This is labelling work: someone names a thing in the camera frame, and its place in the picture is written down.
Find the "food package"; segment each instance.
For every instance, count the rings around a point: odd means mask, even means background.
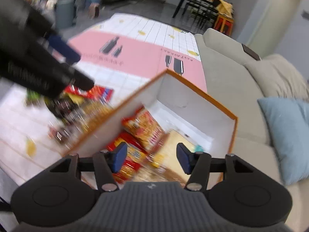
[[[163,171],[169,170],[170,172],[174,172],[179,175],[182,180],[187,181],[190,176],[183,172],[176,156],[176,147],[178,143],[183,143],[191,152],[195,152],[196,144],[189,140],[189,137],[172,130],[159,150],[155,154],[149,155],[148,159],[153,167]]]
[[[118,173],[114,174],[116,181],[119,183],[130,180],[146,158],[146,152],[143,147],[131,134],[125,131],[121,132],[112,143],[107,145],[107,150],[113,151],[121,142],[126,142],[128,152],[122,168]]]
[[[41,101],[41,95],[35,91],[27,89],[27,96],[26,96],[26,106],[35,105],[39,106]]]
[[[70,147],[80,135],[93,130],[111,110],[106,102],[89,100],[64,115],[62,124],[50,127],[49,136]]]
[[[79,89],[78,87],[74,85],[69,85],[67,88],[64,89],[64,92],[70,93],[73,95],[81,96],[87,99],[92,100],[105,100],[106,102],[109,102],[111,99],[111,96],[113,94],[113,89],[101,87],[98,85],[95,85],[91,90],[84,91]]]
[[[61,95],[55,99],[44,98],[45,105],[50,112],[58,119],[64,120],[74,109],[78,107],[67,95]]]
[[[145,107],[137,110],[134,116],[122,120],[124,128],[131,133],[149,152],[156,145],[164,131]]]
[[[135,174],[132,179],[134,182],[171,182],[177,181],[182,187],[186,185],[186,181],[177,173],[170,169],[158,169],[145,163]]]

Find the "beige throw pillow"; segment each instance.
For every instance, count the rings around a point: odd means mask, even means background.
[[[309,101],[309,86],[299,71],[279,54],[244,64],[265,97]]]

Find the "pink paper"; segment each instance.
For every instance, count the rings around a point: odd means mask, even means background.
[[[115,37],[119,39],[111,51],[108,54],[101,53],[100,49]],[[76,36],[70,40],[70,45],[80,52],[82,61],[145,78],[153,78],[166,69],[165,58],[169,55],[171,56],[169,69],[173,70],[175,58],[181,60],[182,76],[201,90],[207,91],[202,63],[180,52],[125,36],[93,30]],[[115,57],[114,54],[120,47],[121,52]]]

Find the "bottle illustration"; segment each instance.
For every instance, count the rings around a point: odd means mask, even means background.
[[[174,71],[179,75],[182,75],[184,73],[182,60],[174,58]]]
[[[118,56],[120,55],[121,51],[122,51],[122,45],[121,45],[120,47],[118,47],[118,48],[114,51],[114,53],[113,53],[112,55],[113,55],[114,57],[118,57]]]
[[[166,67],[169,67],[171,62],[172,62],[172,57],[170,55],[166,55],[165,56]]]
[[[101,53],[109,54],[109,52],[116,46],[119,37],[115,37],[112,40],[109,40],[104,46],[99,50]]]

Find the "red snack bag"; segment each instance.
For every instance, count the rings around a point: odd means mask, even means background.
[[[131,179],[140,168],[140,163],[146,158],[143,147],[127,132],[120,133],[112,143],[107,145],[107,150],[113,151],[121,142],[126,142],[128,145],[128,155],[121,170],[113,174],[119,183]]]
[[[106,101],[110,100],[113,91],[114,91],[113,89],[101,87],[98,85],[95,85],[89,91],[81,90],[74,85],[69,85],[67,88],[64,89],[64,92],[66,93],[70,93],[70,94],[77,95],[77,96],[82,96],[84,98],[93,99],[93,100],[104,98]]]
[[[122,125],[140,142],[147,152],[164,135],[161,126],[144,106],[138,109],[132,117],[123,119]]]

